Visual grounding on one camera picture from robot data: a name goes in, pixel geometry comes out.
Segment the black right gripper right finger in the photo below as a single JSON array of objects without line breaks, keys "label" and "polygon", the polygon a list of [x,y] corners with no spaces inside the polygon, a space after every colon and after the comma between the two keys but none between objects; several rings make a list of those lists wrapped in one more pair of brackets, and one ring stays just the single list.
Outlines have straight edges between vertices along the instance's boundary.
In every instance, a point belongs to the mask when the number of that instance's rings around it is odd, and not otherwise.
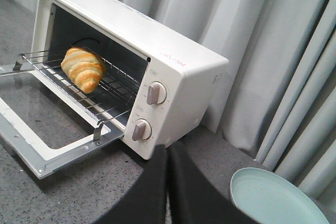
[{"label": "black right gripper right finger", "polygon": [[168,154],[173,223],[252,223],[206,179],[182,143],[171,145]]}]

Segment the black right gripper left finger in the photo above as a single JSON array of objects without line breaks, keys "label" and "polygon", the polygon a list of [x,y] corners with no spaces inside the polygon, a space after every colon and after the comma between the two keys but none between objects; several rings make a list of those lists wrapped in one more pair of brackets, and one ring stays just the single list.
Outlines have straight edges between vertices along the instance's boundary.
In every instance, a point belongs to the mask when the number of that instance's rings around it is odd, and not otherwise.
[{"label": "black right gripper left finger", "polygon": [[134,185],[96,223],[165,223],[166,172],[167,152],[157,145]]}]

